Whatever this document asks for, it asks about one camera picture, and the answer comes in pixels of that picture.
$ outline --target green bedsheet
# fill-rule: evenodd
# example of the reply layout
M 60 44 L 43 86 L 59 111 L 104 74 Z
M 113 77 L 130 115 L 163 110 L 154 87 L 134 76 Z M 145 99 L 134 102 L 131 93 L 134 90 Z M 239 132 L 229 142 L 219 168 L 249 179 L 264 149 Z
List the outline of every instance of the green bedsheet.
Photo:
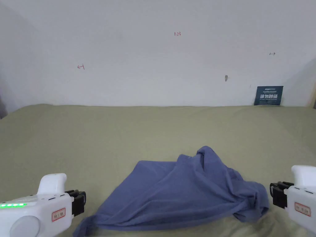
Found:
M 70 236 L 141 160 L 176 161 L 207 145 L 246 180 L 269 190 L 293 181 L 292 165 L 316 166 L 316 110 L 304 107 L 89 107 L 34 105 L 0 120 L 0 201 L 35 194 L 48 173 L 66 173 L 66 189 L 86 191 Z M 96 236 L 304 236 L 285 210 L 271 206 L 258 223 L 234 217 L 159 232 L 98 231 Z

